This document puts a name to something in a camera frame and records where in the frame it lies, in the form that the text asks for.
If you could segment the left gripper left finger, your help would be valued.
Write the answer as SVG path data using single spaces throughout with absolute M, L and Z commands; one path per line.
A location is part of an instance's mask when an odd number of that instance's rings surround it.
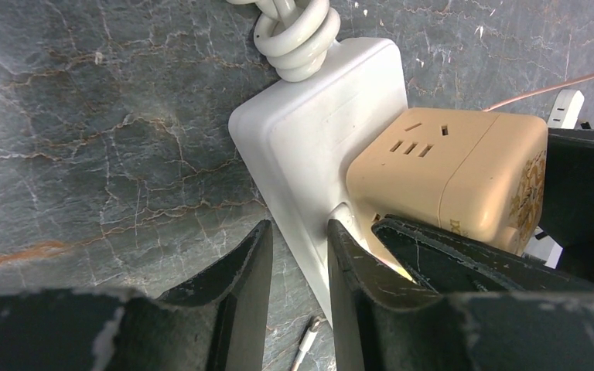
M 150 298 L 134 288 L 0 289 L 0 370 L 259 370 L 272 224 Z

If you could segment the large white power strip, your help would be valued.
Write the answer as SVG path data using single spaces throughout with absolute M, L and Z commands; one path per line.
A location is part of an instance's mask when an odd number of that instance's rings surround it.
M 278 81 L 230 115 L 237 151 L 326 317 L 328 222 L 365 244 L 347 169 L 407 106 L 398 46 L 361 37 L 335 43 L 307 80 Z

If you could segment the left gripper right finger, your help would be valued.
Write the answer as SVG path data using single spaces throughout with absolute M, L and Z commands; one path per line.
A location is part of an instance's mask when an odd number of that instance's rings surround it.
M 594 370 L 594 292 L 439 294 L 327 227 L 340 370 Z

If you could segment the tan cube adapter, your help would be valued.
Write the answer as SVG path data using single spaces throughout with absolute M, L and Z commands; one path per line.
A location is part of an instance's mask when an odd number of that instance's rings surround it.
M 547 149 L 533 115 L 406 110 L 346 172 L 364 249 L 405 274 L 372 230 L 395 215 L 522 255 L 541 218 Z

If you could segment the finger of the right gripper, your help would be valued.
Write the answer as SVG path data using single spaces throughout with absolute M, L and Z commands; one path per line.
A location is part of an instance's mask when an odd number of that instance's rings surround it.
M 556 267 L 594 283 L 594 130 L 549 130 L 539 226 L 562 248 Z
M 594 292 L 589 281 L 426 223 L 388 215 L 371 230 L 416 284 L 435 293 Z

